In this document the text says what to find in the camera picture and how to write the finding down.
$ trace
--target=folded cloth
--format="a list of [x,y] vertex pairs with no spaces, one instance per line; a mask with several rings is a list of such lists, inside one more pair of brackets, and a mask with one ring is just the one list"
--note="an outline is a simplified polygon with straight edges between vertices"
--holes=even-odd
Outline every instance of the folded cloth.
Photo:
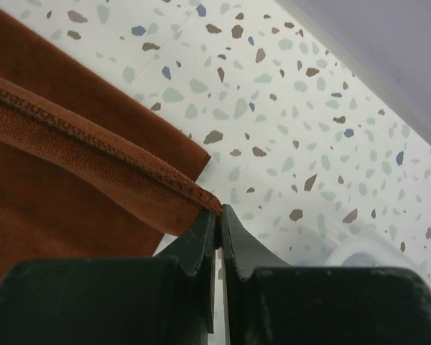
[[208,154],[0,10],[0,277],[23,259],[150,255],[202,208]]

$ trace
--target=brown speckle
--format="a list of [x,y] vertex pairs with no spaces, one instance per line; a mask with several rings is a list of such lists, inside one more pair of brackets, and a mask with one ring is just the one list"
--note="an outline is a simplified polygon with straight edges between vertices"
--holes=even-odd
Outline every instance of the brown speckle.
[[241,36],[243,36],[243,27],[241,25],[235,25],[234,27],[231,28],[231,36],[232,38],[241,38]]
[[311,188],[313,188],[313,185],[315,184],[317,176],[318,176],[318,174],[315,174],[305,181],[305,186],[303,187],[303,189],[305,191],[309,192],[311,190]]
[[212,25],[212,24],[208,24],[206,25],[206,30],[210,33],[210,34],[220,34],[222,32],[221,29],[219,29],[217,26]]
[[430,239],[431,238],[431,228],[428,228],[426,230],[426,239]]
[[292,210],[292,212],[289,215],[289,218],[293,221],[298,221],[299,219],[303,218],[303,211],[299,208],[296,208],[295,210]]
[[220,79],[220,80],[221,80],[221,82],[223,83],[223,79],[225,78],[225,72],[223,71],[223,68],[222,68],[222,67],[219,67],[219,68],[217,69],[217,74],[218,74],[219,79]]
[[203,144],[213,144],[214,142],[219,142],[223,139],[223,133],[219,131],[210,131],[206,138],[204,139]]
[[252,147],[252,153],[254,153],[254,156],[256,157],[264,157],[267,155],[264,150],[259,149],[257,146]]
[[346,121],[346,118],[344,116],[334,117],[333,121],[337,122],[338,124],[344,124]]
[[317,68],[309,67],[307,68],[306,75],[308,77],[313,77],[314,75],[317,75],[319,73],[319,70]]
[[79,40],[81,38],[78,32],[72,30],[67,31],[67,36],[72,37],[74,40]]
[[234,149],[230,152],[230,155],[232,155],[233,157],[241,156],[241,151],[239,149]]
[[142,45],[142,50],[143,51],[147,51],[147,50],[158,50],[159,49],[159,45],[156,45],[154,43],[150,43],[150,42],[145,42]]
[[256,54],[256,63],[260,63],[261,61],[263,61],[263,59],[267,56],[267,54],[265,54],[265,50],[264,48],[259,48],[257,50],[257,54]]
[[153,111],[160,110],[161,109],[161,103],[156,102],[150,109]]
[[346,224],[351,224],[356,220],[356,218],[358,218],[358,209],[357,208],[355,208],[350,213],[348,213],[346,215],[346,217],[342,220],[342,222],[346,223]]
[[67,12],[67,15],[69,16],[69,19],[71,22],[74,23],[86,23],[88,22],[88,20],[82,15],[79,14],[77,11],[69,11]]

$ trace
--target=cloth fold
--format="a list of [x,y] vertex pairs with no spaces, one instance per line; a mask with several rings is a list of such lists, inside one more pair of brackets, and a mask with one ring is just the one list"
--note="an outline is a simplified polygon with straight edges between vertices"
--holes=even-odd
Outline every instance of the cloth fold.
[[196,143],[0,10],[0,277],[48,257],[151,255],[217,198]]

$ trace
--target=blue speckle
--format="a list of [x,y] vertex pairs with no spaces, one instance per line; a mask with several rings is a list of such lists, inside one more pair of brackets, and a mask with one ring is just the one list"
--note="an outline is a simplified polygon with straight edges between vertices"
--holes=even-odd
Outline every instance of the blue speckle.
[[161,70],[161,73],[163,73],[164,77],[168,80],[171,80],[171,70],[169,67],[164,66]]
[[396,156],[396,163],[398,165],[402,165],[402,163],[404,162],[404,151],[401,151],[400,153],[397,154]]
[[138,27],[132,27],[131,28],[131,33],[134,36],[142,36],[147,29],[145,29],[143,26],[139,25]]
[[354,135],[354,131],[351,128],[348,128],[343,134],[345,135],[345,137],[351,138]]
[[206,17],[206,8],[203,5],[198,5],[196,8],[196,12],[198,12],[198,15],[200,17]]

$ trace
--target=terrazzo surface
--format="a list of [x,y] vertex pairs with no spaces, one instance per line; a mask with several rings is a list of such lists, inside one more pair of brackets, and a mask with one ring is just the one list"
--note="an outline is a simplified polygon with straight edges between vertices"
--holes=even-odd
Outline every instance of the terrazzo surface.
[[368,231],[431,279],[431,147],[273,1],[0,7],[202,145],[198,183],[282,259]]

